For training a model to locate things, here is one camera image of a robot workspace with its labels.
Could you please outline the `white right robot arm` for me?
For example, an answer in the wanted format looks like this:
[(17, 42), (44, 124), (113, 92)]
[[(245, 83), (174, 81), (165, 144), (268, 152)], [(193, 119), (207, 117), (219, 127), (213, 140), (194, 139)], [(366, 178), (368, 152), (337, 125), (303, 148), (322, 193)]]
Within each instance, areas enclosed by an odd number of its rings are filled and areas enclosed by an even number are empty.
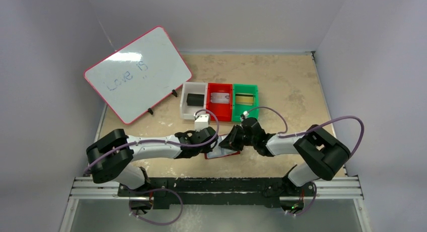
[(267, 133), (256, 118), (246, 118), (222, 136), (219, 147), (242, 151), (251, 146), (263, 157), (298, 154), (303, 163), (292, 168), (284, 177), (286, 182), (301, 187), (317, 179), (330, 181), (350, 158), (350, 150), (319, 125), (312, 125), (301, 134), (289, 137)]

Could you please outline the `red leather card holder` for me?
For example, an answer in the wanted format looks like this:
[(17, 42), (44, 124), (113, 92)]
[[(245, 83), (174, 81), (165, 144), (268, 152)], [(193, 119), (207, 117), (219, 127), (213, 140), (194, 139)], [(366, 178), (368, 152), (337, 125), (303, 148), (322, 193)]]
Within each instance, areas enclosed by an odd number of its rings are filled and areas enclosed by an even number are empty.
[(218, 142), (212, 148), (212, 151), (204, 154), (204, 158), (206, 160), (234, 156), (241, 153), (240, 151), (230, 150), (219, 146), (220, 142), (223, 141), (227, 135), (228, 134), (219, 135)]

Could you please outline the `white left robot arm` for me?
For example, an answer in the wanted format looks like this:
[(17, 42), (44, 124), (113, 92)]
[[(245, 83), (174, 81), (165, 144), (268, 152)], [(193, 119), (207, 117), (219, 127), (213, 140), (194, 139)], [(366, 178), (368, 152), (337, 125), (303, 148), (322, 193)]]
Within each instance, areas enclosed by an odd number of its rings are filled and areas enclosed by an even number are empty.
[(85, 173), (91, 174), (96, 184), (115, 181), (129, 189), (138, 189), (145, 186), (149, 178), (145, 169), (132, 166), (132, 162), (192, 158), (212, 151), (218, 138), (212, 127), (156, 138), (127, 135), (123, 129), (115, 129), (87, 147), (89, 165)]

